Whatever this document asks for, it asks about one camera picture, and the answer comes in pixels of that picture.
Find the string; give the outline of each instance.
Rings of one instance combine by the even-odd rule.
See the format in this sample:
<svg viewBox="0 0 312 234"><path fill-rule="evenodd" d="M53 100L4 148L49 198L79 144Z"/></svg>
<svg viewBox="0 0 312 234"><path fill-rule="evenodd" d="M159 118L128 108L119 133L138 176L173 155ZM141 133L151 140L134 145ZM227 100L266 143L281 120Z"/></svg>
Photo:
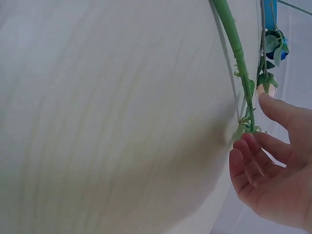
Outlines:
<svg viewBox="0 0 312 234"><path fill-rule="evenodd" d="M308 14L308 15L310 15L310 16L312 16L312 13L311 13L311 12L306 11L306 10L300 8L300 7L297 7L297 6L295 6L295 5L289 4L289 3L284 2L284 1L282 1L282 0L277 0L277 2L279 2L279 3L281 3L281 4L284 4L284 5L286 5L286 6L289 6L289 7L293 8L293 9L298 10L298 11L301 11L301 12L303 12L303 13L306 13L306 14Z"/></svg>

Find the vine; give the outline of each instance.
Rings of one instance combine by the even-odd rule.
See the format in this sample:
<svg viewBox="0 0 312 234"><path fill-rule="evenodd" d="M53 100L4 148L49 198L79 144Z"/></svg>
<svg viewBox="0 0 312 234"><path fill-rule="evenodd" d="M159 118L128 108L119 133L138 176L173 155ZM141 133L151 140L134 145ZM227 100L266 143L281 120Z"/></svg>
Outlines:
<svg viewBox="0 0 312 234"><path fill-rule="evenodd" d="M235 76L240 77L241 83L244 90L244 95L247 103L247 110L245 116L239 120L238 130L234 133L232 139L235 140L240 138L244 133L255 133L261 132L261 128L255 125L254 120L254 107L253 107L253 95L255 90L255 83L253 80L249 79L249 75L246 68L246 63L244 60L243 48L239 39L237 28L235 25L235 20L232 16L230 8L226 0L212 0L216 11L219 14L225 32L228 36L231 48L234 53L234 58L236 59L238 72L235 72ZM273 18L275 19L273 0L271 0L271 8L273 13ZM266 57L271 58L273 55L274 62L279 66L280 61L283 58L282 51L285 54L289 53L286 39L283 33L277 28L276 22L274 21L274 30L265 30L265 14L264 14L264 3L261 0L261 15L262 15L262 40L261 40L261 52L262 55L259 61L259 67L257 70L257 87L263 85L266 93L269 92L270 85L272 84L277 88L277 83L274 79L274 75L269 73L267 70L275 67L273 63L266 60Z"/></svg>

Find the white fabric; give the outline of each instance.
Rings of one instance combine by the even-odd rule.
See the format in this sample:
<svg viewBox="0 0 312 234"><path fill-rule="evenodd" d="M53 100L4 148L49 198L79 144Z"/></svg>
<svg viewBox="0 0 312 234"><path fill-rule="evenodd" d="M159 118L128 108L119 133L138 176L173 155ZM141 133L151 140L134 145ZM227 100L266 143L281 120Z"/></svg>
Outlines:
<svg viewBox="0 0 312 234"><path fill-rule="evenodd" d="M242 106L209 2L1 4L2 232L208 233ZM230 5L254 77L259 7Z"/></svg>

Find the blue pot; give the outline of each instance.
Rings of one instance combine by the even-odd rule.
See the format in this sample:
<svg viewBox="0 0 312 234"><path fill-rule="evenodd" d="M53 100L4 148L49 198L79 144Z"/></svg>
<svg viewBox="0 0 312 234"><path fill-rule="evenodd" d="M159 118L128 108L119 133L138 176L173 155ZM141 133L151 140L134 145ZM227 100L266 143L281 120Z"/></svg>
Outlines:
<svg viewBox="0 0 312 234"><path fill-rule="evenodd" d="M277 0L273 0L273 10L275 19L273 18L271 0L264 0L265 27L271 30L275 30L274 20L277 22Z"/></svg>

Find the green plant stem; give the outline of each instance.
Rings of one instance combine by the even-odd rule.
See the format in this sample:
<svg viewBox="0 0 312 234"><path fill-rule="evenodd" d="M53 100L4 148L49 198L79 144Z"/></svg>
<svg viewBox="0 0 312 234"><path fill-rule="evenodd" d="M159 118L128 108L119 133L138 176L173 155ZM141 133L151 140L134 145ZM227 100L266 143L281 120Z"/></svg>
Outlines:
<svg viewBox="0 0 312 234"><path fill-rule="evenodd" d="M271 9L272 9L272 16L273 16L273 21L274 21L274 28L275 28L275 30L278 30L277 25L276 25L276 21L275 21L273 0L271 0Z"/></svg>
<svg viewBox="0 0 312 234"><path fill-rule="evenodd" d="M212 1L220 16L223 27L230 41L234 57L236 59L237 68L240 73L242 86L245 93L247 111L250 114L251 132L255 132L253 97L251 95L249 87L249 77L244 59L244 52L239 39L235 21L233 19L232 13L226 0L212 0Z"/></svg>
<svg viewBox="0 0 312 234"><path fill-rule="evenodd" d="M267 68L267 56L265 53L265 12L264 12L264 0L261 2L261 23L262 23L262 50L263 50L263 60L264 60L264 75L268 78L268 68Z"/></svg>

